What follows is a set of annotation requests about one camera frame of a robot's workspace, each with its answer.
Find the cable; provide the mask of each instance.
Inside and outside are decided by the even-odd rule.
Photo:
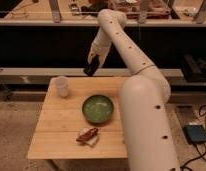
[[[204,147],[205,147],[205,152],[204,152],[203,154],[201,154],[201,153],[199,152],[199,149],[198,149],[197,151],[198,151],[198,153],[199,153],[200,155],[197,156],[197,157],[195,157],[195,158],[193,158],[193,159],[188,160],[187,162],[185,162],[185,163],[180,167],[180,168],[181,168],[181,171],[184,171],[184,169],[187,169],[187,170],[189,170],[189,171],[193,171],[191,168],[187,167],[187,165],[188,165],[189,163],[195,161],[195,160],[198,160],[198,159],[203,158],[203,157],[206,155],[206,145],[205,145]]]
[[[199,151],[197,145],[195,146],[195,148],[196,148],[196,151],[199,153],[199,155],[201,155],[201,152]]]
[[[204,118],[204,127],[205,127],[205,131],[206,131],[206,105],[202,105],[199,107],[199,116],[205,117]]]

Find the paper cup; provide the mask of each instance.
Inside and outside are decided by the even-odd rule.
[[[61,97],[68,96],[68,79],[65,76],[56,77],[54,80],[55,87],[57,89],[57,93]]]

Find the table top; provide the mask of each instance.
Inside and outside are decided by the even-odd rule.
[[[118,91],[127,77],[68,78],[69,95],[61,98],[50,82],[28,152],[29,159],[125,158],[126,149],[120,122]],[[82,104],[91,95],[111,98],[114,113],[109,122],[91,125],[82,114]],[[94,147],[76,142],[82,128],[99,128]]]

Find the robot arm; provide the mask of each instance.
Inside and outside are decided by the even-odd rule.
[[[88,56],[102,66],[111,42],[133,75],[120,90],[120,112],[131,171],[179,171],[165,111],[170,86],[155,64],[126,35],[124,13],[102,10],[100,29]]]

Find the green bowl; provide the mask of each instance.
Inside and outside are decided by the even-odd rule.
[[[89,122],[104,123],[111,118],[114,105],[112,101],[104,95],[93,95],[85,100],[82,111]]]

